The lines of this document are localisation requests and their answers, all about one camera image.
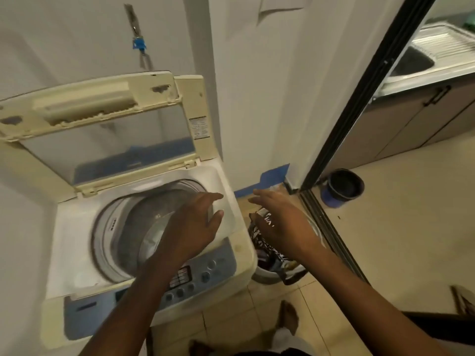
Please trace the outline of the person's right hand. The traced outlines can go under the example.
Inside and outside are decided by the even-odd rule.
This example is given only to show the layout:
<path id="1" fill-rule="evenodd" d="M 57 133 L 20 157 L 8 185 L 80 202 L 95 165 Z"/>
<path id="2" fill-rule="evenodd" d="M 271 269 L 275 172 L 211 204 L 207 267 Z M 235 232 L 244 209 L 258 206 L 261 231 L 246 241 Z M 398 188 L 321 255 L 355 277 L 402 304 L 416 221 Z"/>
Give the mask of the person's right hand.
<path id="1" fill-rule="evenodd" d="M 309 267 L 323 247 L 305 213 L 290 197 L 276 191 L 255 189 L 248 200 L 270 212 L 270 236 L 264 240 L 284 256 Z"/>

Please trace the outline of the person's left hand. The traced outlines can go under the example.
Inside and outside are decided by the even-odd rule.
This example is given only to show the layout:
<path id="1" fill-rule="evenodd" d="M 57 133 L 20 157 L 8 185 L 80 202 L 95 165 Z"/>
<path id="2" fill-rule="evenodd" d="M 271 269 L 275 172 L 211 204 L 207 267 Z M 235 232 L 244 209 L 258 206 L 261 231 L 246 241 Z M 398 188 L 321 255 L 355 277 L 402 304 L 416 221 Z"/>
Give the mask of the person's left hand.
<path id="1" fill-rule="evenodd" d="M 156 250 L 171 273 L 200 254 L 215 239 L 207 232 L 212 217 L 209 212 L 213 203 L 223 197 L 221 193 L 198 193 L 173 213 Z"/>

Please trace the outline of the person's right forearm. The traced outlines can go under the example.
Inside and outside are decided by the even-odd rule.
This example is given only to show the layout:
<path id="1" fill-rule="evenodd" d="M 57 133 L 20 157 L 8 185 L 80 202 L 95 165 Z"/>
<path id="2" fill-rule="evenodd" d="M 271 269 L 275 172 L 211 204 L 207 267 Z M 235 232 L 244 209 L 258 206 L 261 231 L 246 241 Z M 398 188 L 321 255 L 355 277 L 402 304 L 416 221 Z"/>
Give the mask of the person's right forearm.
<path id="1" fill-rule="evenodd" d="M 320 282 L 367 348 L 377 356 L 452 356 L 333 252 L 304 249 L 299 261 Z"/>

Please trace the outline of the person's left forearm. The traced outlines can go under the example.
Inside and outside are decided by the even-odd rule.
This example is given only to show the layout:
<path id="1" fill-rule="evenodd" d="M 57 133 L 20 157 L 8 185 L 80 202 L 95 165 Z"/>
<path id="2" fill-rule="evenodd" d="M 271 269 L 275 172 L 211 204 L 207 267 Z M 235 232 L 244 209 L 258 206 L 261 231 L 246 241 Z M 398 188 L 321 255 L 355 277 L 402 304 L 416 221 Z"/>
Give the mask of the person's left forearm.
<path id="1" fill-rule="evenodd" d="M 190 256 L 158 250 L 79 356 L 138 356 L 169 282 Z"/>

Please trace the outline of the blue tape strip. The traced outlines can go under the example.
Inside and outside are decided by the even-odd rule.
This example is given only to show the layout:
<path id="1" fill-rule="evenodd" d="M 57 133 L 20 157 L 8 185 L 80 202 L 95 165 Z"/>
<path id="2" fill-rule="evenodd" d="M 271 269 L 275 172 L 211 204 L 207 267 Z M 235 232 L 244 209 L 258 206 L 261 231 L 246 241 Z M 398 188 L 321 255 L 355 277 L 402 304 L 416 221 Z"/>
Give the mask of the blue tape strip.
<path id="1" fill-rule="evenodd" d="M 254 189 L 268 189 L 272 186 L 283 183 L 287 175 L 289 166 L 290 164 L 285 164 L 262 173 L 259 181 L 256 184 L 234 191 L 235 197 L 246 197 L 252 194 Z"/>

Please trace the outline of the blue bucket with dark pot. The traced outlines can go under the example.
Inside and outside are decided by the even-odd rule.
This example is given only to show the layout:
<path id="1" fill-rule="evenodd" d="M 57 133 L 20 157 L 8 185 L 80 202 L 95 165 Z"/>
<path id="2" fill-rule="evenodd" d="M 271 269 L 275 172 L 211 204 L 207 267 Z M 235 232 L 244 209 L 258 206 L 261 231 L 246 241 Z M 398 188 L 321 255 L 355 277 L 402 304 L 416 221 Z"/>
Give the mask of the blue bucket with dark pot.
<path id="1" fill-rule="evenodd" d="M 360 197 L 365 191 L 365 183 L 356 173 L 340 168 L 325 178 L 320 191 L 322 202 L 330 208 L 339 208 Z"/>

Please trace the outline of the white label sticker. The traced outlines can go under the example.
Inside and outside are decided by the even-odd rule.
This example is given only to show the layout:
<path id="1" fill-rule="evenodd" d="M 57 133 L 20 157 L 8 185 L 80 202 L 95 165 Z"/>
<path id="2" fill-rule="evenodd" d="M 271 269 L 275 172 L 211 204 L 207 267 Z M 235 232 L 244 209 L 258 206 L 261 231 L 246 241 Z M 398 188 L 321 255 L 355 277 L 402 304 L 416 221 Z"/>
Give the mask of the white label sticker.
<path id="1" fill-rule="evenodd" d="M 210 129 L 207 116 L 189 119 L 190 131 L 194 140 L 210 137 Z"/>

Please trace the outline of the person's right foot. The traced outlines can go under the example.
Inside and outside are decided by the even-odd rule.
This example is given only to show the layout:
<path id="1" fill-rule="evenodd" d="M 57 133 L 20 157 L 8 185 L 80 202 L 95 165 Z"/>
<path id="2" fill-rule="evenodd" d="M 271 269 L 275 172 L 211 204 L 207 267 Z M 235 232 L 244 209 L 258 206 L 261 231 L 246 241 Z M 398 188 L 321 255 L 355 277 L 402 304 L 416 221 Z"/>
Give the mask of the person's right foot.
<path id="1" fill-rule="evenodd" d="M 292 336 L 296 335 L 299 327 L 299 316 L 294 306 L 286 300 L 282 300 L 279 306 L 276 331 L 286 329 Z"/>

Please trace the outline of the white top-load washing machine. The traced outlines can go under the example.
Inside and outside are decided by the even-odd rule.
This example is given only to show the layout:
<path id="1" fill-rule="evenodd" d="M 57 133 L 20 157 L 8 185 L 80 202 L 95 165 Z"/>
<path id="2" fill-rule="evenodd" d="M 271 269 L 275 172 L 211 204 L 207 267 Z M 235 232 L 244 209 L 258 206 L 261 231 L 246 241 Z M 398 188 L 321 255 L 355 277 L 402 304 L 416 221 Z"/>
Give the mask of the white top-load washing machine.
<path id="1" fill-rule="evenodd" d="M 151 326 L 198 313 L 247 287 L 257 256 L 219 159 L 181 167 L 59 203 L 40 339 L 47 350 L 81 349 L 152 256 L 172 213 L 199 192 L 223 195 L 215 239 L 170 281 Z"/>

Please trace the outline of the washing machine lid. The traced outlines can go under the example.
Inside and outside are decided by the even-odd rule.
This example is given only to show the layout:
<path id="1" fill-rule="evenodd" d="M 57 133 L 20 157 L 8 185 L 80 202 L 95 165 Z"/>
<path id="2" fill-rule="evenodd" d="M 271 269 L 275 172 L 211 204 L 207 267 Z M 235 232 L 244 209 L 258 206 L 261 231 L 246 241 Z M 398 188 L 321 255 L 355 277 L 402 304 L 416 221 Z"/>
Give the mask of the washing machine lid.
<path id="1" fill-rule="evenodd" d="M 201 116 L 210 137 L 194 140 Z M 56 203 L 213 159 L 202 75 L 127 73 L 0 100 L 0 169 Z"/>

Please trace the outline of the brown kitchen cabinet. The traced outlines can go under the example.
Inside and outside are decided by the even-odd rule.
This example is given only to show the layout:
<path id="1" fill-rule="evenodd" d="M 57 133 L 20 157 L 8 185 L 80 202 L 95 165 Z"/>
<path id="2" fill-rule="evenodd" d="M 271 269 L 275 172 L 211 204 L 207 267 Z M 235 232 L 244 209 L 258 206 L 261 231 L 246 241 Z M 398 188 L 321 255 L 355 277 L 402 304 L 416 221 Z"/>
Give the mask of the brown kitchen cabinet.
<path id="1" fill-rule="evenodd" d="M 445 85 L 451 85 L 451 91 L 436 105 L 424 107 Z M 382 97 L 359 116 L 321 177 L 422 147 L 473 101 L 475 76 Z"/>

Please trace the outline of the stainless steel sink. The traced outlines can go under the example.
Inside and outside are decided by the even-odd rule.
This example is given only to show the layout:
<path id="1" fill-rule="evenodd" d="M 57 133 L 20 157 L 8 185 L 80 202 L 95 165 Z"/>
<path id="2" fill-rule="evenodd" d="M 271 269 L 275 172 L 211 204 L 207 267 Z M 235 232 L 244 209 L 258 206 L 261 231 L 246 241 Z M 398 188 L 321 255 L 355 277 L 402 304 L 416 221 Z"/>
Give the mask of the stainless steel sink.
<path id="1" fill-rule="evenodd" d="M 447 21 L 422 27 L 373 99 L 475 73 L 475 32 Z"/>

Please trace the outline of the black sliding door frame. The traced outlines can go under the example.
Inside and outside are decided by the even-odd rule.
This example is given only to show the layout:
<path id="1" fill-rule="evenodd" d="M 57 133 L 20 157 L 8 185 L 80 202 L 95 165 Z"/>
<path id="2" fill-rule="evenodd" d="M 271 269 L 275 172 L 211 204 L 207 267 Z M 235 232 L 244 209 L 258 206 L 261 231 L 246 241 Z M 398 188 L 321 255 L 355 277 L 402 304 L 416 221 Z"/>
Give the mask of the black sliding door frame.
<path id="1" fill-rule="evenodd" d="M 354 126 L 357 117 L 361 115 L 372 100 L 373 95 L 377 92 L 377 87 L 381 86 L 392 67 L 395 66 L 396 56 L 404 52 L 411 37 L 423 23 L 435 1 L 405 0 L 402 3 L 336 125 L 332 128 L 323 149 L 319 152 L 307 173 L 298 193 L 299 199 L 318 226 L 324 245 L 328 246 L 330 251 L 333 251 L 357 277 L 366 283 L 369 283 L 367 278 L 329 220 L 319 200 L 312 192 L 312 188 L 319 184 L 319 177 L 322 175 L 324 168 L 336 153 L 344 137 Z"/>

